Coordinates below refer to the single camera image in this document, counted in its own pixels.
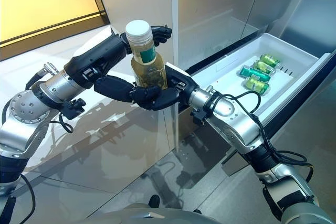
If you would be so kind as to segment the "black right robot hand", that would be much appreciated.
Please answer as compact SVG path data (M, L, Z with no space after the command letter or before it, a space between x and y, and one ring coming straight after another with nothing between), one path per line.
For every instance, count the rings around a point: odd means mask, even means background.
M191 94L199 85L184 70L170 64L165 65L167 88L158 86L136 87L133 101L147 110L161 110L177 102L188 104Z

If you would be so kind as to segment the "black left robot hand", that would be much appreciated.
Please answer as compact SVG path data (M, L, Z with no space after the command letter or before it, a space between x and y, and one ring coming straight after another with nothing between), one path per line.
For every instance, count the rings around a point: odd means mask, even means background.
M143 88L108 75L130 53L126 33L111 35L85 53L72 57L64 70L76 84L85 89L94 88L105 97L122 102L152 102L161 93L157 84Z

